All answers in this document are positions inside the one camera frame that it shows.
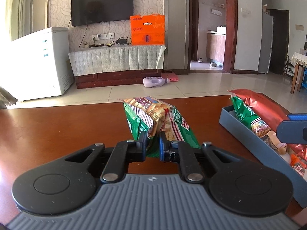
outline wooden table leg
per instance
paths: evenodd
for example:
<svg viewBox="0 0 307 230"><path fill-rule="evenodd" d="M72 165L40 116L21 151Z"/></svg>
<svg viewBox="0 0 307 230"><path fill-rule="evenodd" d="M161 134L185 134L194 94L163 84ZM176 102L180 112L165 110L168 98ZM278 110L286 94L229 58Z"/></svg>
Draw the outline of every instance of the wooden table leg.
<svg viewBox="0 0 307 230"><path fill-rule="evenodd" d="M297 87L297 91L300 91L300 88L302 87L302 82L303 82L303 78L304 78L304 71L305 71L305 67L300 66L302 72L300 73L300 79L298 80L298 87Z"/></svg>
<svg viewBox="0 0 307 230"><path fill-rule="evenodd" d="M293 76L293 80L292 80L292 87L291 87L291 91L290 91L291 94L294 93L296 80L297 80L297 74L298 74L298 67L299 67L299 64L295 64L295 71L294 71L294 76Z"/></svg>

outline refrigerator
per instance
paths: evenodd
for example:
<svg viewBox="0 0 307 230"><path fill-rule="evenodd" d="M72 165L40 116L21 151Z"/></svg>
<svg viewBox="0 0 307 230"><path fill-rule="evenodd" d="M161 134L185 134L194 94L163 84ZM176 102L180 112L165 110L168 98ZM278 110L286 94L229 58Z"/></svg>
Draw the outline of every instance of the refrigerator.
<svg viewBox="0 0 307 230"><path fill-rule="evenodd" d="M262 39L260 48L260 58L258 73L268 73L271 61L273 44L273 17L267 13L262 13Z"/></svg>
<svg viewBox="0 0 307 230"><path fill-rule="evenodd" d="M19 101L64 94L73 83L68 30L50 27L12 41L0 85Z"/></svg>

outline white shoe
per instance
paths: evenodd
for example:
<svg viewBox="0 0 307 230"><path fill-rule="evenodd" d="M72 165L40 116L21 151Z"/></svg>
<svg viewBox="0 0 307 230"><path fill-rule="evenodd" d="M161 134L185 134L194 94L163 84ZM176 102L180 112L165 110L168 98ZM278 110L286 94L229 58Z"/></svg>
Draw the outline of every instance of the white shoe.
<svg viewBox="0 0 307 230"><path fill-rule="evenodd" d="M213 61L210 63L209 67L216 67L216 63L214 63Z"/></svg>

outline tv screen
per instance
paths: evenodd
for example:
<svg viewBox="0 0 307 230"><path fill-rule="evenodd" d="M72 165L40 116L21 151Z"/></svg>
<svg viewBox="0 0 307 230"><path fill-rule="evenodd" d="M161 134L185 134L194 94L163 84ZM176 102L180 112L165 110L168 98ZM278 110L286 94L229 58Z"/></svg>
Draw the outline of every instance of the tv screen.
<svg viewBox="0 0 307 230"><path fill-rule="evenodd" d="M129 20L133 0L72 0L72 26Z"/></svg>

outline detergent bottle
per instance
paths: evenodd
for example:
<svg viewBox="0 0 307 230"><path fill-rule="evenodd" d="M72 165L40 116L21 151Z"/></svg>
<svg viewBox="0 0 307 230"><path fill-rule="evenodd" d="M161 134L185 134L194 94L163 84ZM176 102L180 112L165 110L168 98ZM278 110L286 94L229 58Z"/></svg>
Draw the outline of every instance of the detergent bottle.
<svg viewBox="0 0 307 230"><path fill-rule="evenodd" d="M143 84L145 87L153 87L153 86L163 86L164 84L168 84L169 79L164 79L162 77L147 77L143 79Z"/></svg>

